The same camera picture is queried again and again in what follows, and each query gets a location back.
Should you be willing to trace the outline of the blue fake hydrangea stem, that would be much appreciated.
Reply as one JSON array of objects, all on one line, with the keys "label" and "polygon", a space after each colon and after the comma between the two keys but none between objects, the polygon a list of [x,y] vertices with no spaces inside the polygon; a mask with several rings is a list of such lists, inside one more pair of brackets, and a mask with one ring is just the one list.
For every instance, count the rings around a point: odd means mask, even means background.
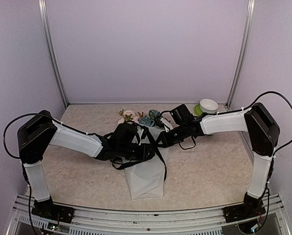
[{"label": "blue fake hydrangea stem", "polygon": [[141,125],[145,125],[145,126],[148,126],[148,127],[158,127],[156,125],[156,122],[155,122],[155,118],[156,117],[160,117],[160,112],[158,110],[149,110],[148,114],[144,114],[144,124],[141,124]]}]

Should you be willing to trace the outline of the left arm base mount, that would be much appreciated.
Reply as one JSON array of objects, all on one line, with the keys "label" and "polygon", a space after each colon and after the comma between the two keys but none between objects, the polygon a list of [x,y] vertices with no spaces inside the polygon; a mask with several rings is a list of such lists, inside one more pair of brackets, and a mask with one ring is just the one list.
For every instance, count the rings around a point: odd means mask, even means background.
[{"label": "left arm base mount", "polygon": [[33,215],[42,218],[71,224],[74,208],[55,204],[50,197],[48,200],[42,202],[34,200],[31,212]]}]

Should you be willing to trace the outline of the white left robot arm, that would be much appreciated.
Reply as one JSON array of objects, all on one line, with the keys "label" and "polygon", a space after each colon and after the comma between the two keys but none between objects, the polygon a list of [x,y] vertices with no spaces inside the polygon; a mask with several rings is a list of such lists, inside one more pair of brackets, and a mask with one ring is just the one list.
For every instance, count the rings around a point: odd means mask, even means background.
[{"label": "white left robot arm", "polygon": [[69,127],[54,119],[47,110],[19,116],[11,124],[24,117],[31,119],[17,131],[17,159],[22,163],[31,193],[39,203],[39,211],[48,218],[58,213],[57,205],[51,202],[41,164],[48,146],[60,146],[100,161],[110,161],[118,169],[131,167],[155,156],[152,140],[142,142],[145,138],[151,139],[152,134],[147,127],[135,122],[120,123],[115,131],[101,136]]}]

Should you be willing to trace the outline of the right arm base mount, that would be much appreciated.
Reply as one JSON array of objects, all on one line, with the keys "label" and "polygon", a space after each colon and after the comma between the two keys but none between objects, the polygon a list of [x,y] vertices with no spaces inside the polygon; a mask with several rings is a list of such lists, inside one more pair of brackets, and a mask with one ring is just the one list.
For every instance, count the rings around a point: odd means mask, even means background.
[{"label": "right arm base mount", "polygon": [[246,193],[241,204],[224,207],[222,211],[226,223],[244,220],[259,216],[260,214],[265,214],[266,209],[262,202],[262,198],[263,195],[259,198],[254,198]]}]

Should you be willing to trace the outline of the pink fake rose stem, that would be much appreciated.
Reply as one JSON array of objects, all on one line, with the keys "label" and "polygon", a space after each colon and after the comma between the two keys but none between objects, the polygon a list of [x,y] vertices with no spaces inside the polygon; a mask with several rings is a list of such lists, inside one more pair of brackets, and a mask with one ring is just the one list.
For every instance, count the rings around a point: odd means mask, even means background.
[{"label": "pink fake rose stem", "polygon": [[133,121],[133,122],[137,121],[137,116],[132,110],[122,109],[119,111],[119,116],[121,117],[121,119],[118,121],[118,124],[128,122],[128,121]]},{"label": "pink fake rose stem", "polygon": [[144,113],[137,112],[136,116],[133,118],[133,121],[139,124],[144,124]]}]

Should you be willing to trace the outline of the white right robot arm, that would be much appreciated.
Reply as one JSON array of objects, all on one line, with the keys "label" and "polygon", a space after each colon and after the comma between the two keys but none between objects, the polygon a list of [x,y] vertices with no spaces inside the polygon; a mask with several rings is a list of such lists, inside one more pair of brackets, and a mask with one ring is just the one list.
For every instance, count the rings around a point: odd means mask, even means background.
[{"label": "white right robot arm", "polygon": [[160,133],[156,140],[159,147],[167,148],[180,144],[184,139],[209,136],[224,132],[247,132],[252,147],[253,170],[244,203],[240,213],[251,217],[258,209],[258,201],[268,189],[273,172],[274,158],[278,151],[292,143],[292,139],[279,146],[280,127],[266,109],[254,100],[249,106],[239,110],[223,113],[203,113],[194,116],[185,104],[169,110],[174,122],[178,125]]}]

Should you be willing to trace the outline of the white wrapping paper sheet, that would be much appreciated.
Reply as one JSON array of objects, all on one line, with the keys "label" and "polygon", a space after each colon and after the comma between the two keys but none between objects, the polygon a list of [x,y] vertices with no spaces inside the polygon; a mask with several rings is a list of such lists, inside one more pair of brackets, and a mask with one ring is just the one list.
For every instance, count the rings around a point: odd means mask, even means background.
[{"label": "white wrapping paper sheet", "polygon": [[164,196],[165,167],[157,155],[126,168],[124,172],[132,200]]}]

